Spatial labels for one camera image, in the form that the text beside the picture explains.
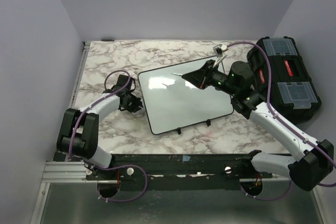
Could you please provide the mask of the green capped whiteboard marker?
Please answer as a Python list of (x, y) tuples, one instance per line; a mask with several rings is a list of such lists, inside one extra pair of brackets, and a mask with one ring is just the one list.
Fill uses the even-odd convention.
[(174, 75), (174, 76), (179, 76), (179, 77), (181, 77), (183, 74), (181, 74), (181, 73), (171, 73), (172, 75)]

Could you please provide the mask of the white whiteboard black frame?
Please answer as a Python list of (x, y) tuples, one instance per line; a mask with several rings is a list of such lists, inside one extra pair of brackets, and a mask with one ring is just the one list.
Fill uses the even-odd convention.
[(208, 58), (142, 71), (138, 82), (152, 134), (159, 135), (231, 115), (230, 96), (213, 87), (200, 90), (171, 73), (199, 69)]

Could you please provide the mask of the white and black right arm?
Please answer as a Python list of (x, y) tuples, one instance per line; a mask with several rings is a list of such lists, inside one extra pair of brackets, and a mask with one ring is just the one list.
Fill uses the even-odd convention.
[(277, 174), (291, 179), (299, 188), (311, 191), (333, 171), (333, 144), (328, 140), (320, 142), (304, 133), (268, 104), (251, 87), (254, 75), (248, 63), (235, 61), (225, 74), (218, 70), (215, 60), (208, 60), (200, 69), (181, 77), (201, 90), (213, 87), (229, 94), (237, 113), (266, 130), (290, 153), (290, 157), (285, 157), (254, 152), (241, 165), (246, 177), (255, 177), (259, 172)]

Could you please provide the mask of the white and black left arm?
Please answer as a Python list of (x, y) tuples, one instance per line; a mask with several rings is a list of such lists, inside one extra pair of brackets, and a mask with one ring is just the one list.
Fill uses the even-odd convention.
[(85, 159), (87, 163), (99, 167), (98, 173), (104, 179), (112, 179), (117, 170), (112, 163), (112, 155), (98, 145), (99, 123), (115, 111), (140, 111), (143, 104), (133, 94), (135, 88), (135, 79), (124, 72), (112, 88), (105, 88), (103, 94), (90, 105), (67, 109), (57, 138), (57, 150), (69, 157)]

